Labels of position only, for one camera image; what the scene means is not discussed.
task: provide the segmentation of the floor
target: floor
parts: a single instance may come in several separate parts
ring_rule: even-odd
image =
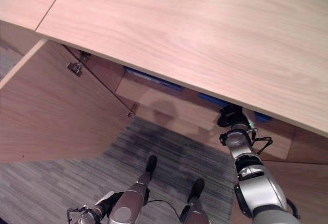
[[[0,165],[0,216],[8,224],[66,223],[66,209],[92,206],[107,192],[126,190],[158,157],[151,199],[180,213],[192,183],[206,182],[201,196],[212,223],[229,223],[235,172],[230,158],[177,133],[136,118],[99,158]],[[165,203],[145,206],[138,224],[179,223]]]

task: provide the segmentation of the blue container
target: blue container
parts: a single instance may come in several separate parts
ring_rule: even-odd
[[[207,100],[207,101],[209,101],[211,103],[220,105],[221,107],[225,107],[225,106],[228,106],[230,104],[227,101],[224,101],[224,100],[219,99],[219,98],[216,98],[216,97],[209,96],[209,95],[204,94],[204,93],[199,93],[198,94],[198,97],[200,97],[202,99],[205,99],[205,100]]]
[[[150,74],[146,74],[146,73],[143,73],[141,71],[138,71],[138,70],[135,70],[135,69],[132,69],[132,68],[129,68],[129,67],[126,67],[124,66],[125,70],[129,73],[132,73],[134,75],[137,75],[141,78],[144,78],[144,79],[147,79],[147,80],[150,80],[151,82],[155,82],[155,83],[158,83],[160,85],[163,85],[163,86],[166,86],[166,87],[169,87],[171,89],[174,89],[176,91],[179,91],[181,92],[183,87],[178,85],[178,84],[175,84],[175,83],[172,83],[172,82],[168,82],[167,80],[164,80],[164,79],[161,79],[161,78],[158,78],[158,77],[155,77],[153,75],[150,75]]]

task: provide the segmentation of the wooden shelf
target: wooden shelf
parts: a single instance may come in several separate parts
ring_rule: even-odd
[[[199,98],[197,92],[187,88],[179,92],[131,73],[126,73],[116,93],[140,104],[140,108],[136,112],[138,116],[204,144],[217,144],[218,135],[228,130],[220,128],[216,124],[221,107]],[[165,116],[172,117],[174,122],[163,124],[160,120],[165,119]],[[187,129],[190,132],[188,131],[186,134],[180,126],[190,127]],[[271,136],[274,140],[274,144],[266,149],[267,154],[286,159],[295,127],[276,119],[267,124],[257,124],[256,126],[259,128],[259,137]],[[260,149],[262,146],[263,144],[259,144],[255,148]]]

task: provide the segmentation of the wooden cabinet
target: wooden cabinet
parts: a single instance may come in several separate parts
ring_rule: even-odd
[[[136,105],[137,116],[229,153],[218,141],[227,131],[216,124],[220,105],[200,99],[198,92],[159,85],[95,55],[77,77],[66,68],[77,63],[75,48],[37,42],[41,37],[33,31],[0,26],[2,56],[18,59],[0,82],[0,161],[99,155],[129,123],[127,114]],[[327,138],[277,119],[256,126],[258,136],[274,140],[262,159],[327,162]]]
[[[133,116],[61,44],[41,39],[0,82],[0,161],[101,154]]]

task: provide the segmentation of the metal bracket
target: metal bracket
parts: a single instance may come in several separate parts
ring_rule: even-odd
[[[91,54],[88,53],[88,52],[80,51],[80,50],[78,52],[80,54],[79,61],[82,62],[82,63],[87,62],[91,57]]]
[[[69,63],[66,68],[68,68],[69,70],[71,70],[74,74],[76,74],[77,76],[81,76],[81,69],[82,69],[82,63]]]
[[[133,104],[131,107],[131,112],[128,113],[128,117],[131,117],[132,114],[134,114],[134,112],[137,110],[138,105],[137,104]]]
[[[79,62],[78,63],[69,63],[66,68],[68,68],[69,70],[71,70],[76,76],[81,76],[82,72],[82,66],[85,62],[87,62],[90,57],[91,54],[85,51],[78,51],[80,53],[80,57],[79,57]]]

